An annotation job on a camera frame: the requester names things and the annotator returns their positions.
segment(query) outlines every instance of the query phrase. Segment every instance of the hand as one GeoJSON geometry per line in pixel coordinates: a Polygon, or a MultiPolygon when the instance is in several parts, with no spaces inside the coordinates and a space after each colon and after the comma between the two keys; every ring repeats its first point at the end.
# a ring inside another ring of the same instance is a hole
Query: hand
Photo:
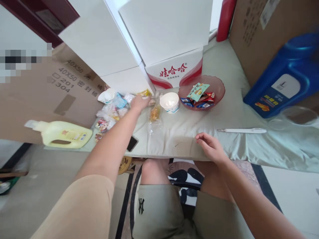
{"type": "Polygon", "coordinates": [[[149,104],[151,98],[147,97],[147,98],[142,98],[142,96],[137,95],[136,97],[134,97],[134,99],[131,102],[131,109],[132,110],[137,110],[139,113],[142,112],[143,109],[145,109],[147,107],[147,105],[149,104]]]}
{"type": "Polygon", "coordinates": [[[195,139],[202,146],[206,156],[217,165],[229,160],[222,145],[215,137],[203,132],[196,135],[195,139]]]}

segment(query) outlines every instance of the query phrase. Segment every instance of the paper cup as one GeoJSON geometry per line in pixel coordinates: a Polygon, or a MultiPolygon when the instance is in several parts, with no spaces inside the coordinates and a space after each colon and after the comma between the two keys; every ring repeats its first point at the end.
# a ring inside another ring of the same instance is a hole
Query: paper cup
{"type": "Polygon", "coordinates": [[[174,114],[179,109],[178,94],[169,92],[162,96],[159,103],[167,113],[174,114]]]}
{"type": "Polygon", "coordinates": [[[97,98],[98,101],[103,102],[106,105],[109,105],[113,102],[115,97],[115,91],[111,88],[108,88],[106,91],[102,92],[97,98]]]}

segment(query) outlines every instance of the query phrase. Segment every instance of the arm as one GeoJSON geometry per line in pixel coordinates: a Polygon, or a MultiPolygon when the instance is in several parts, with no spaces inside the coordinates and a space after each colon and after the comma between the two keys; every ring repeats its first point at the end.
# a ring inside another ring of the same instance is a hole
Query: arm
{"type": "Polygon", "coordinates": [[[207,157],[217,164],[234,200],[255,238],[304,238],[286,217],[225,155],[219,141],[206,134],[196,137],[207,157]]]}
{"type": "Polygon", "coordinates": [[[96,144],[87,157],[75,180],[87,175],[98,174],[107,176],[115,185],[119,167],[129,145],[141,111],[148,105],[150,97],[142,99],[136,96],[131,109],[120,119],[96,144]]]}

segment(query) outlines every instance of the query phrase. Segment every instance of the table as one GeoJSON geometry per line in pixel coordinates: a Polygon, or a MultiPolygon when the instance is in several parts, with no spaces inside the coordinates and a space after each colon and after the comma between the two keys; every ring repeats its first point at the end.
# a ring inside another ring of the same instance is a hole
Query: table
{"type": "MultiPolygon", "coordinates": [[[[205,161],[208,159],[196,144],[194,136],[206,132],[219,139],[232,160],[247,160],[258,165],[319,173],[319,129],[293,127],[287,131],[272,131],[266,120],[244,104],[243,96],[250,87],[228,40],[217,43],[213,39],[204,47],[202,74],[217,76],[223,81],[226,92],[221,102],[208,112],[194,112],[183,106],[172,115],[162,111],[163,128],[156,130],[153,135],[148,133],[150,110],[144,110],[133,134],[139,143],[126,156],[205,161]],[[238,134],[217,131],[222,128],[253,127],[265,128],[268,132],[238,134]]],[[[178,88],[162,92],[178,92],[178,88]]],[[[94,125],[93,135],[98,132],[94,125]]],[[[83,148],[72,150],[89,152],[94,146],[93,136],[83,148]]]]}

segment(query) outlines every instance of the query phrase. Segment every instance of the white cardboard box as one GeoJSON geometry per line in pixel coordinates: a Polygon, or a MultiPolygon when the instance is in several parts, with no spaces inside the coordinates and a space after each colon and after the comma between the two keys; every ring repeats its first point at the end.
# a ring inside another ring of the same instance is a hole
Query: white cardboard box
{"type": "Polygon", "coordinates": [[[145,67],[153,84],[165,89],[187,84],[202,74],[203,47],[145,67]]]}
{"type": "Polygon", "coordinates": [[[208,44],[213,0],[131,0],[119,10],[146,66],[208,44]]]}
{"type": "Polygon", "coordinates": [[[116,92],[137,94],[146,89],[149,89],[152,94],[155,92],[143,62],[137,67],[103,76],[101,79],[116,92]]]}
{"type": "Polygon", "coordinates": [[[139,66],[142,60],[119,14],[116,12],[125,37],[104,0],[92,4],[84,12],[73,2],[74,8],[81,10],[81,17],[59,37],[100,77],[139,66]]]}

